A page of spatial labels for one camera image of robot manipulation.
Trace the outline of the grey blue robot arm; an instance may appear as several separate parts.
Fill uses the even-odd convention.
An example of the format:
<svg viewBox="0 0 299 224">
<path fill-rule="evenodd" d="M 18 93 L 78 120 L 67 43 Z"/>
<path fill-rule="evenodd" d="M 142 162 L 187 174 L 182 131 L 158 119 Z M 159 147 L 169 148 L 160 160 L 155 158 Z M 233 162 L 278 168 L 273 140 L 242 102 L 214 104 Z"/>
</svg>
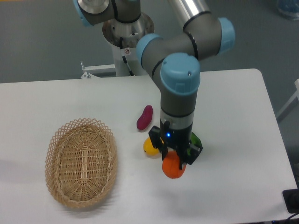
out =
<svg viewBox="0 0 299 224">
<path fill-rule="evenodd" d="M 165 40 L 153 33 L 138 0 L 76 0 L 73 4 L 84 25 L 102 23 L 108 42 L 119 49 L 135 49 L 140 66 L 161 94 L 160 125 L 149 131 L 153 147 L 162 158 L 173 149 L 179 169 L 193 164 L 202 151 L 201 145 L 192 142 L 199 63 L 233 48 L 231 21 L 214 17 L 204 0 L 171 0 L 183 32 Z"/>
</svg>

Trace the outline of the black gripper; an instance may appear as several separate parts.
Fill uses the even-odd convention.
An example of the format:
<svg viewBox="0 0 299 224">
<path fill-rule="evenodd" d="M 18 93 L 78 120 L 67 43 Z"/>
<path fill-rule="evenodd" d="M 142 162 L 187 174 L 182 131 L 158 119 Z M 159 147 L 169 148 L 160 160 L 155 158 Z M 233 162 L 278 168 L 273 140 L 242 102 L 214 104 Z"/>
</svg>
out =
<svg viewBox="0 0 299 224">
<path fill-rule="evenodd" d="M 192 125 L 184 129 L 172 129 L 170 122 L 160 123 L 160 127 L 153 126 L 149 131 L 149 137 L 154 148 L 158 148 L 162 154 L 162 161 L 168 154 L 169 149 L 176 151 L 179 156 L 179 169 L 186 164 L 192 165 L 198 157 L 188 157 L 187 149 L 190 146 Z"/>
</svg>

